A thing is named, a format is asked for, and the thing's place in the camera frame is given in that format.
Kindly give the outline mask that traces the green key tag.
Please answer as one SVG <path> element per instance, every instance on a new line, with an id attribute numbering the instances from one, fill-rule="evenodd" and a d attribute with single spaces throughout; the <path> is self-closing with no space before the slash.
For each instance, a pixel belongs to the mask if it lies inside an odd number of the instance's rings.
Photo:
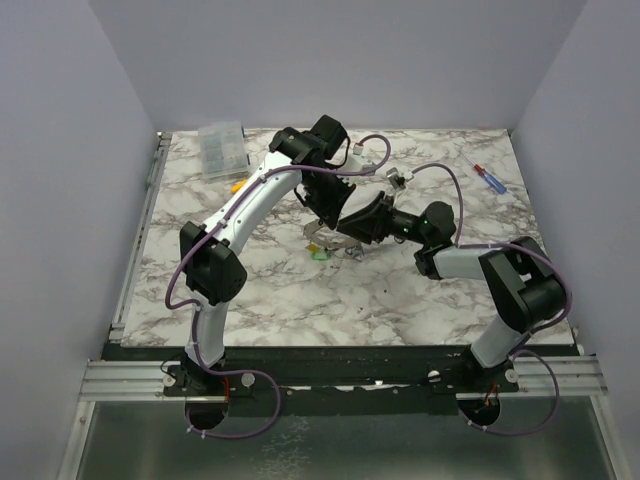
<path id="1" fill-rule="evenodd" d="M 311 254 L 311 258 L 314 261 L 326 261 L 331 258 L 329 251 L 315 251 Z"/>

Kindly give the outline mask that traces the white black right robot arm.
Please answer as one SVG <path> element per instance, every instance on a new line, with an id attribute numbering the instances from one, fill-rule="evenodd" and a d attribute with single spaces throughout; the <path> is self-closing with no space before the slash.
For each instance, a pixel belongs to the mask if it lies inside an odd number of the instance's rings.
<path id="1" fill-rule="evenodd" d="M 568 312 L 572 296 L 566 282 L 531 237 L 508 243 L 457 246 L 450 205 L 430 203 L 418 216 L 393 206 L 384 193 L 337 223 L 337 231 L 362 243 L 392 236 L 419 244 L 419 273 L 431 280 L 472 279 L 486 283 L 496 316 L 467 349 L 459 367 L 461 383 L 481 391 L 503 364 L 537 331 Z"/>

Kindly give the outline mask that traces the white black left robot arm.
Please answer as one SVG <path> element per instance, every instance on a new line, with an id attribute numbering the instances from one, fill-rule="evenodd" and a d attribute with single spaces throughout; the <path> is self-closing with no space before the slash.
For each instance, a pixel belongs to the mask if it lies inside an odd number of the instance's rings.
<path id="1" fill-rule="evenodd" d="M 340 179 L 328 161 L 346 139 L 344 127 L 327 115 L 308 131 L 278 131 L 263 162 L 238 193 L 203 225 L 189 222 L 181 229 L 179 270 L 196 302 L 185 348 L 194 362 L 186 382 L 195 392 L 210 394 L 220 385 L 221 371 L 215 364 L 224 356 L 229 303 L 248 277 L 240 254 L 256 227 L 298 186 L 305 190 L 303 205 L 324 225 L 337 227 L 355 187 Z"/>

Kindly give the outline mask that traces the blue key tag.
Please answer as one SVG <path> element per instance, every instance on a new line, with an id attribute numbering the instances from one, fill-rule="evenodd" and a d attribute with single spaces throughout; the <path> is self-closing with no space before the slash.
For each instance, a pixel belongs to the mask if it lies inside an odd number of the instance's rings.
<path id="1" fill-rule="evenodd" d="M 364 251 L 361 245 L 348 247 L 345 249 L 345 253 L 354 260 L 361 261 L 364 258 Z"/>

